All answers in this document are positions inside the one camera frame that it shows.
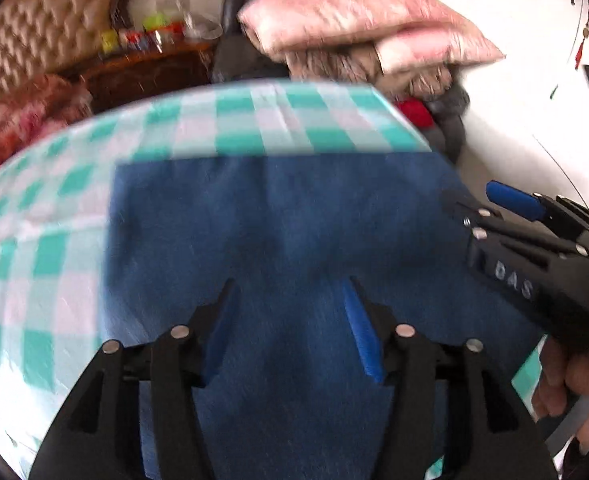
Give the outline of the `pink floral pillow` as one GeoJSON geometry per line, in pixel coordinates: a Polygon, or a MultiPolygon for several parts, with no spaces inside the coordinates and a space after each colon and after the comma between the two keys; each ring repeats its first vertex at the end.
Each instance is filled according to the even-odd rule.
{"type": "Polygon", "coordinates": [[[290,51],[377,40],[414,25],[476,28],[440,0],[251,0],[237,18],[252,44],[274,60],[290,51]]]}
{"type": "Polygon", "coordinates": [[[454,28],[412,28],[375,43],[381,70],[393,74],[432,65],[476,65],[500,61],[503,52],[475,32],[454,28]]]}

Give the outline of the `teal white checkered tablecloth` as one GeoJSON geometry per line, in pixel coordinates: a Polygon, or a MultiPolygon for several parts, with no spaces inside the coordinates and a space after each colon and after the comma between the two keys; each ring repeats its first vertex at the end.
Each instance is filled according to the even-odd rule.
{"type": "Polygon", "coordinates": [[[368,86],[255,80],[78,122],[0,167],[0,455],[26,478],[108,339],[100,307],[116,168],[157,160],[431,152],[368,86]]]}

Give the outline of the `tufted tan leather headboard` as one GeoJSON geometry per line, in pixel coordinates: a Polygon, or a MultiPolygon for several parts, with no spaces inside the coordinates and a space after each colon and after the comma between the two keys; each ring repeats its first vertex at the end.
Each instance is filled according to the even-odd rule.
{"type": "Polygon", "coordinates": [[[40,74],[99,53],[101,35],[133,25],[130,0],[2,0],[0,98],[40,74]]]}

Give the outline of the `yellow lidded jar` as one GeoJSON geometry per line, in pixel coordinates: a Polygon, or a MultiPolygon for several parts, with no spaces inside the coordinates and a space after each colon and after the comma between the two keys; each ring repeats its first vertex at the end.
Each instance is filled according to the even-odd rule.
{"type": "Polygon", "coordinates": [[[103,55],[112,55],[120,49],[119,35],[114,29],[105,30],[100,35],[101,53],[103,55]]]}

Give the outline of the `white wardrobe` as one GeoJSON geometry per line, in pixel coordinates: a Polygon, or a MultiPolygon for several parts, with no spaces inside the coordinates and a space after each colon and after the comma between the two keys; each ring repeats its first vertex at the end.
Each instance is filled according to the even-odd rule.
{"type": "Polygon", "coordinates": [[[470,97],[457,163],[465,185],[479,200],[497,180],[589,208],[589,82],[575,70],[587,0],[441,1],[505,55],[459,75],[470,97]]]}

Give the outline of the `dark wooden nightstand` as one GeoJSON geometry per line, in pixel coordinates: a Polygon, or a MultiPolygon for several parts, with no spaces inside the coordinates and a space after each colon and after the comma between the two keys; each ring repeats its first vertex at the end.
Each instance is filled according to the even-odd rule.
{"type": "Polygon", "coordinates": [[[112,58],[89,58],[59,75],[84,84],[92,95],[92,111],[100,114],[132,102],[178,90],[205,86],[215,42],[167,44],[162,51],[130,51],[112,58]]]}

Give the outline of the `red hanging tassel ornament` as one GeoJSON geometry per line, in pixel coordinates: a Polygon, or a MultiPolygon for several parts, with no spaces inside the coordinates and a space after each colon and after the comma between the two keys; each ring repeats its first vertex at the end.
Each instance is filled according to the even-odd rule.
{"type": "Polygon", "coordinates": [[[582,29],[581,42],[579,44],[577,53],[575,54],[575,70],[579,70],[579,67],[582,63],[583,51],[585,43],[587,42],[587,38],[589,38],[589,1],[587,1],[587,19],[585,20],[582,29]]]}

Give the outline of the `upper pink floral pillow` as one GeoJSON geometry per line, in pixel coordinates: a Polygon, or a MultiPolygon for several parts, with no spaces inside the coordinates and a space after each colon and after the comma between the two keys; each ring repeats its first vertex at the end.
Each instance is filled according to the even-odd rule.
{"type": "Polygon", "coordinates": [[[251,0],[237,18],[252,44],[274,60],[290,51],[377,40],[414,25],[476,28],[440,0],[251,0]]]}

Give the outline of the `floral pink bed quilt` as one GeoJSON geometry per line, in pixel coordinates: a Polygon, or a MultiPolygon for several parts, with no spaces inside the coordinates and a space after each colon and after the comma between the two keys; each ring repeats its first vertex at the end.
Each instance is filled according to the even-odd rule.
{"type": "Polygon", "coordinates": [[[0,166],[39,140],[92,116],[85,84],[43,74],[0,99],[0,166]]]}

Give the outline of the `lower pink floral pillow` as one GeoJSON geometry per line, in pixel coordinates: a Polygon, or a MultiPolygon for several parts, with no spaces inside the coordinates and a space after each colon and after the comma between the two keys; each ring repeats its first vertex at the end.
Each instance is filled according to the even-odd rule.
{"type": "Polygon", "coordinates": [[[412,28],[375,43],[381,70],[393,74],[432,65],[476,65],[500,61],[503,52],[475,32],[454,28],[412,28]]]}

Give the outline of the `blue denim jeans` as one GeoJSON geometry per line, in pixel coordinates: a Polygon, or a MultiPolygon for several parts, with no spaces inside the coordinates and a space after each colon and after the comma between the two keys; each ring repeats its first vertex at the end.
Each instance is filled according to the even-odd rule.
{"type": "Polygon", "coordinates": [[[347,278],[432,340],[480,339],[523,398],[539,378],[542,334],[466,268],[446,190],[466,193],[431,152],[120,165],[101,335],[156,339],[236,281],[221,370],[195,393],[217,478],[365,479],[391,393],[363,370],[347,278]]]}

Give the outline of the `green crumpled bag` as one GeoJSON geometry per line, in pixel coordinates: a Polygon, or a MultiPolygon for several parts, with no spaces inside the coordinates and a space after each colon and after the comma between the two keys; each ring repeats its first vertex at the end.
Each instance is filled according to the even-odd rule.
{"type": "Polygon", "coordinates": [[[142,29],[144,29],[145,32],[154,32],[165,26],[168,26],[168,18],[162,12],[149,14],[142,19],[142,29]]]}

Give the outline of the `red cloth item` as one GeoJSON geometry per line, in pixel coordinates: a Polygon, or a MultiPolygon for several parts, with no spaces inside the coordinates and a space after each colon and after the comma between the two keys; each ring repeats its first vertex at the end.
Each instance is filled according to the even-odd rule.
{"type": "Polygon", "coordinates": [[[418,130],[427,130],[436,125],[428,108],[414,98],[393,102],[395,108],[418,130]]]}

